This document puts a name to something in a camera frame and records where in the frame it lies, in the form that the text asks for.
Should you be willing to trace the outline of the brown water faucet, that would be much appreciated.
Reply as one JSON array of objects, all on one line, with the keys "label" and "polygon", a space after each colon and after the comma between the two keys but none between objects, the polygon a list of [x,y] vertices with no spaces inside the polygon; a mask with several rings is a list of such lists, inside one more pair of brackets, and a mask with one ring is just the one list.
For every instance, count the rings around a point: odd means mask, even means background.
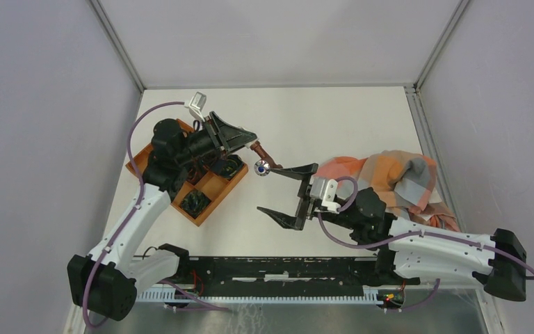
[{"label": "brown water faucet", "polygon": [[274,158],[263,149],[259,141],[250,144],[249,148],[259,157],[259,160],[254,164],[254,171],[258,176],[267,176],[272,169],[282,168],[282,165],[276,163]]}]

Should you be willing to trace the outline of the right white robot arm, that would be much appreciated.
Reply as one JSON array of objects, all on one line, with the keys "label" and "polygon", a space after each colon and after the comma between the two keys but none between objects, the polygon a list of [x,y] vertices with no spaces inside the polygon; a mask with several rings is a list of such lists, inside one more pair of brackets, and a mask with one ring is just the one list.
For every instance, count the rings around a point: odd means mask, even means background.
[{"label": "right white robot arm", "polygon": [[270,173],[300,181],[298,206],[290,216],[265,207],[279,226],[301,231],[308,219],[317,218],[351,231],[351,243],[331,240],[352,249],[377,251],[375,278],[383,284],[395,280],[423,282],[477,282],[483,291],[507,301],[526,300],[526,283],[534,270],[517,236],[504,229],[492,235],[467,234],[434,228],[397,217],[372,188],[359,189],[357,180],[316,175],[318,164],[275,168],[265,160],[254,165],[259,176]]}]

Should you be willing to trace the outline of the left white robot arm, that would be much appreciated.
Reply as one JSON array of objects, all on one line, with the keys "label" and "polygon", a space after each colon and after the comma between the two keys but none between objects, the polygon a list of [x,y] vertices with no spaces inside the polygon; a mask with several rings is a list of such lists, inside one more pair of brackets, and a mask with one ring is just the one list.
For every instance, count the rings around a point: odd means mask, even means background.
[{"label": "left white robot arm", "polygon": [[211,112],[199,131],[186,133],[168,118],[153,128],[152,152],[144,171],[137,171],[139,189],[112,230],[85,256],[74,255],[67,265],[72,300],[81,307],[83,320],[90,314],[124,319],[137,296],[165,278],[186,281],[191,265],[171,250],[160,249],[138,262],[133,257],[157,218],[177,197],[196,159],[215,153],[234,153],[257,141],[258,136],[235,127]]}]

